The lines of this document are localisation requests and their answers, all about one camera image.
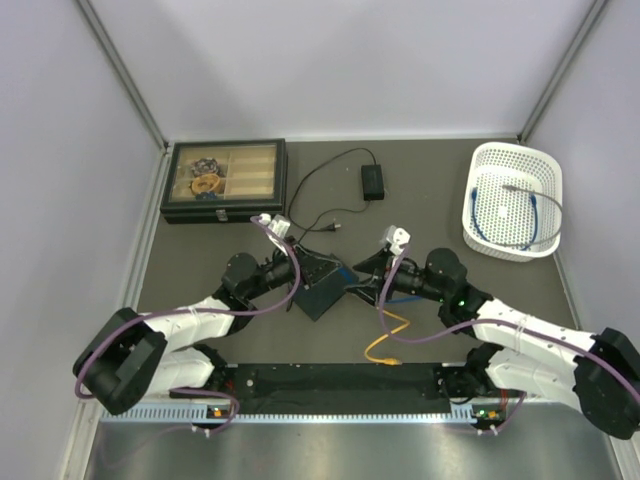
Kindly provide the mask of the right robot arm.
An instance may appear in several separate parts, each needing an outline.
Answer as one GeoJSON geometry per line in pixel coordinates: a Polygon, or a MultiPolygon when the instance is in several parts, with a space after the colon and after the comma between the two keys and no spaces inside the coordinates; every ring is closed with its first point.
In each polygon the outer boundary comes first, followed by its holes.
{"type": "Polygon", "coordinates": [[[474,287],[448,248],[432,250],[418,266],[385,246],[354,269],[367,278],[350,291],[377,303],[394,292],[436,301],[446,334],[480,341],[466,363],[474,393],[517,390],[564,404],[611,437],[638,432],[639,352],[624,333],[574,330],[521,312],[474,287]]]}

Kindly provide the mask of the black power adapter with cord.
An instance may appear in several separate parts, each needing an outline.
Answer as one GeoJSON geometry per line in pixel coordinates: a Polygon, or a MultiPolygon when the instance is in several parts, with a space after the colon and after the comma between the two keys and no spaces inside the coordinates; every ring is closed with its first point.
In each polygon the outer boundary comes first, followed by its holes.
{"type": "Polygon", "coordinates": [[[329,213],[348,213],[348,214],[364,213],[369,208],[372,202],[384,200],[385,195],[386,195],[386,190],[385,190],[385,184],[384,184],[383,170],[382,170],[381,164],[378,162],[376,155],[366,147],[350,148],[321,162],[320,164],[315,166],[312,170],[310,170],[308,173],[306,173],[302,177],[302,179],[299,181],[298,185],[296,186],[292,194],[289,205],[286,209],[286,216],[291,221],[292,225],[294,225],[296,228],[302,231],[302,235],[300,237],[300,240],[302,240],[309,233],[329,233],[329,232],[333,233],[341,228],[341,226],[336,221],[333,221],[332,223],[327,224],[325,226],[318,227],[317,224],[322,220],[322,218],[325,215],[328,215],[329,213]],[[316,219],[314,220],[314,222],[310,226],[300,225],[293,218],[292,210],[305,184],[311,179],[311,177],[314,174],[320,172],[322,169],[328,167],[332,163],[356,152],[364,152],[371,159],[371,162],[369,164],[363,164],[360,167],[361,192],[362,192],[362,199],[364,202],[363,207],[360,209],[348,209],[348,208],[328,209],[319,213],[316,219]]]}

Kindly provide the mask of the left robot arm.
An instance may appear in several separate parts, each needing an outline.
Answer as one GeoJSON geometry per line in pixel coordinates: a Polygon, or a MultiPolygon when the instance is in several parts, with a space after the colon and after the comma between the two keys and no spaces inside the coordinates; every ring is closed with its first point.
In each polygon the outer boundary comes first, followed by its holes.
{"type": "Polygon", "coordinates": [[[329,309],[342,297],[343,273],[335,255],[301,245],[276,249],[264,262],[238,253],[227,261],[219,288],[199,302],[146,314],[117,310],[75,361],[75,392],[114,415],[146,397],[192,390],[216,396],[226,387],[226,363],[206,341],[235,335],[267,314],[254,300],[282,286],[289,291],[275,309],[303,302],[307,316],[318,319],[314,305],[329,309]]]}

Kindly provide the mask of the black network switch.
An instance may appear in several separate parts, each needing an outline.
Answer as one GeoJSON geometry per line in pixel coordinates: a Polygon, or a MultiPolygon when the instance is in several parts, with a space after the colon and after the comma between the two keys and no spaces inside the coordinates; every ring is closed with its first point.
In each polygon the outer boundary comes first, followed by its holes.
{"type": "Polygon", "coordinates": [[[300,259],[301,284],[293,302],[312,321],[317,321],[346,293],[348,285],[358,281],[337,256],[316,255],[300,259]]]}

